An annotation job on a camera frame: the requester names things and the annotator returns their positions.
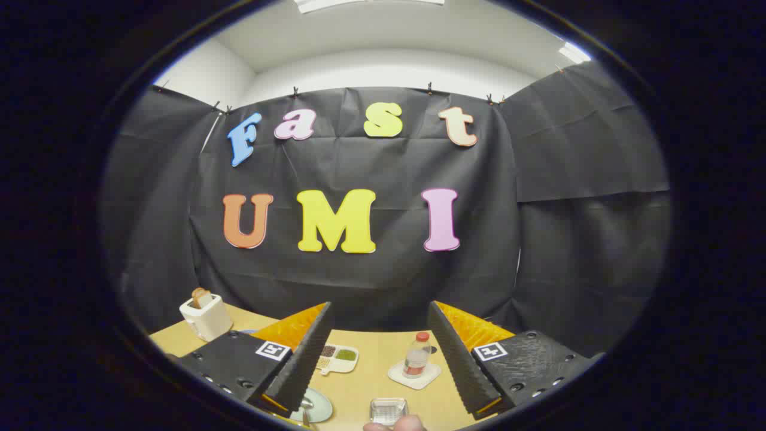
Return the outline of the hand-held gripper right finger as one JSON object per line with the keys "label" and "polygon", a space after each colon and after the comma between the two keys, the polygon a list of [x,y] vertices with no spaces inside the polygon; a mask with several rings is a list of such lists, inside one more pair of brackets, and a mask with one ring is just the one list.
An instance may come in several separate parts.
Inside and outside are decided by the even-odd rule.
{"label": "hand-held gripper right finger", "polygon": [[429,304],[427,322],[476,420],[557,393],[604,355],[586,357],[538,330],[512,333],[440,301]]}

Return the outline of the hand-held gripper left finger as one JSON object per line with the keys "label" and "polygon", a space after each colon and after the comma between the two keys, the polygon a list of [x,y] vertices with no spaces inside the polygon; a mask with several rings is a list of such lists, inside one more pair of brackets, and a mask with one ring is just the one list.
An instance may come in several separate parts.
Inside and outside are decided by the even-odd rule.
{"label": "hand-held gripper left finger", "polygon": [[255,333],[231,330],[177,363],[225,395],[289,417],[300,407],[335,325],[335,310],[326,301]]}

